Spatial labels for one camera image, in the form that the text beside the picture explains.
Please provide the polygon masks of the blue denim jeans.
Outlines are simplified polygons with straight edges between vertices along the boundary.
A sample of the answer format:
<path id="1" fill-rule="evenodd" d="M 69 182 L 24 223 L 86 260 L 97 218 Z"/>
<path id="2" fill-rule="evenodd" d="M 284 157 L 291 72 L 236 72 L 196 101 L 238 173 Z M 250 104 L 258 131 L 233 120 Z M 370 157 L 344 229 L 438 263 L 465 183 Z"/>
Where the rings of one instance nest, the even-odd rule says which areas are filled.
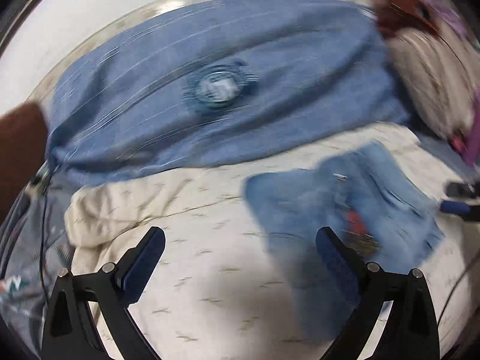
<path id="1" fill-rule="evenodd" d="M 330 243 L 317 237 L 321 228 L 364 261 L 400 274 L 419 267 L 444 238 L 434 202 L 375 141 L 313 169 L 253 175 L 244 196 L 312 344 L 335 339 L 358 302 Z"/>

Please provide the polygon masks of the purple water bottle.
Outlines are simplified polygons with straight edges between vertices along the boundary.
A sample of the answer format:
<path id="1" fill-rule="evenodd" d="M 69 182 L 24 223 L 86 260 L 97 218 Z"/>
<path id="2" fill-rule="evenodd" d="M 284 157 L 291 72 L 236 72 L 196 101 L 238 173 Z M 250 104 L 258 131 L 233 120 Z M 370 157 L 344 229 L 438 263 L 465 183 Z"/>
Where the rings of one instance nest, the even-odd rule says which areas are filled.
<path id="1" fill-rule="evenodd" d="M 465 142 L 465 151 L 462 154 L 462 159 L 465 164 L 472 167 L 479 156 L 479 140 L 480 140 L 480 114 L 479 114 L 479 97 L 473 103 L 474 118 L 473 125 Z"/>

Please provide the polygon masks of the grey patterned bed sheet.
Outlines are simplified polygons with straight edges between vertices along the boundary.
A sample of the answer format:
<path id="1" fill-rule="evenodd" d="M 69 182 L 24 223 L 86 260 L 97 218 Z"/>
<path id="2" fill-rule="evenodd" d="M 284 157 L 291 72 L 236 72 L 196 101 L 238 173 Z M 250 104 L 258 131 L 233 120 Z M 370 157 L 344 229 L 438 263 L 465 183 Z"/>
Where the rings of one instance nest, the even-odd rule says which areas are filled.
<path id="1" fill-rule="evenodd" d="M 17 196 L 1 225 L 1 318 L 28 355 L 41 355 L 46 295 L 57 273 L 71 267 L 74 248 L 64 212 L 78 187 L 59 173 L 38 196 L 31 185 Z"/>

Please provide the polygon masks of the striped beige pillow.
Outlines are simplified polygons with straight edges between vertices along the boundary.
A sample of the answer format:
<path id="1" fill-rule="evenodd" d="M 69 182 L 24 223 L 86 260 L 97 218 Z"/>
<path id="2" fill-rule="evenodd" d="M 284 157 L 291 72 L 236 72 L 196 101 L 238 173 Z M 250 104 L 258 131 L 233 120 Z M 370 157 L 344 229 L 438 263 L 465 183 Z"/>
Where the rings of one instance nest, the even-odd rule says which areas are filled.
<path id="1" fill-rule="evenodd" d="M 470 41 L 440 21 L 436 35 L 404 28 L 387 44 L 423 122 L 444 140 L 469 134 L 479 86 L 479 51 Z"/>

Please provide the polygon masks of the cream floral quilt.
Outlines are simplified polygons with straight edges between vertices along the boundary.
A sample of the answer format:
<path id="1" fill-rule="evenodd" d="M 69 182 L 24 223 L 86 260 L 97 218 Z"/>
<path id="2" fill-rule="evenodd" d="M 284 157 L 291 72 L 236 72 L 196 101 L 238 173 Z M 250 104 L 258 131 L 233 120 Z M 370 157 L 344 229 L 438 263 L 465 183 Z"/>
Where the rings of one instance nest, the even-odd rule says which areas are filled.
<path id="1" fill-rule="evenodd" d="M 456 179 L 406 127 L 376 123 L 259 161 L 84 187 L 64 216 L 75 247 L 72 272 L 117 262 L 149 228 L 160 227 L 166 249 L 129 310 L 161 358 L 318 359 L 326 345 L 311 345 L 300 332 L 292 293 L 247 208 L 243 182 L 261 172 L 311 168 L 369 141 L 381 142 L 433 199 Z"/>

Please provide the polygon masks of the white power strip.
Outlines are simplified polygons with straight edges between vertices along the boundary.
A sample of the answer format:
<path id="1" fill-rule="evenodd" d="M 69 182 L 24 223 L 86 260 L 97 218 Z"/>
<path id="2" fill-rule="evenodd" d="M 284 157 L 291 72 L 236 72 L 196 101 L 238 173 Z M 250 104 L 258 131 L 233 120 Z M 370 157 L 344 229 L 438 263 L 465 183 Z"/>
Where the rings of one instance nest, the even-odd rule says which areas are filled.
<path id="1" fill-rule="evenodd" d="M 31 181 L 31 185 L 36 195 L 41 196 L 47 191 L 50 185 L 51 176 L 52 174 L 48 163 L 43 163 Z"/>

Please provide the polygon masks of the purple cloth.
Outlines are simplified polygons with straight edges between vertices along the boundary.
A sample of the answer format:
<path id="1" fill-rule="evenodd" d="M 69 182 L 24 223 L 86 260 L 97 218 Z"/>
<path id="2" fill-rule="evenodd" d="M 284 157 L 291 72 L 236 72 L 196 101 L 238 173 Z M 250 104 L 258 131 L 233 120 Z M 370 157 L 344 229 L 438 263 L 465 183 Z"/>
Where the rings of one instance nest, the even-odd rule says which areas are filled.
<path id="1" fill-rule="evenodd" d="M 479 50 L 479 39 L 461 16 L 451 0 L 422 0 L 441 20 L 461 38 L 467 39 L 471 45 Z"/>

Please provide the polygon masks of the red plastic bag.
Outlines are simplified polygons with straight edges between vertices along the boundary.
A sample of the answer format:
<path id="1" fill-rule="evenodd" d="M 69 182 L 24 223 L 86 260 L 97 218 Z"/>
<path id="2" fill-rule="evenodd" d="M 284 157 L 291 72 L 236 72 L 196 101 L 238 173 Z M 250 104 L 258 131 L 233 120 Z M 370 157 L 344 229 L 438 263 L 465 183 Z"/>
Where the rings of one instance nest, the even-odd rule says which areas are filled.
<path id="1" fill-rule="evenodd" d="M 432 10 L 422 0 L 373 0 L 377 29 L 385 39 L 402 29 L 417 29 L 431 35 L 439 33 Z"/>

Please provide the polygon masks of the blue plaid duvet roll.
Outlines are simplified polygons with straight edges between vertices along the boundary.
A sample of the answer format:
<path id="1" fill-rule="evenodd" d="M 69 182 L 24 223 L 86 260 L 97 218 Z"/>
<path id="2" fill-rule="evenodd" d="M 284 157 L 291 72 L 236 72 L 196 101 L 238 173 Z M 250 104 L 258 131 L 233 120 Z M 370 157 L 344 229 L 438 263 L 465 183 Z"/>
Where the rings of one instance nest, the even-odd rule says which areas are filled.
<path id="1" fill-rule="evenodd" d="M 366 7 L 215 0 L 75 61 L 55 86 L 46 161 L 77 185 L 100 185 L 238 164 L 411 116 Z"/>

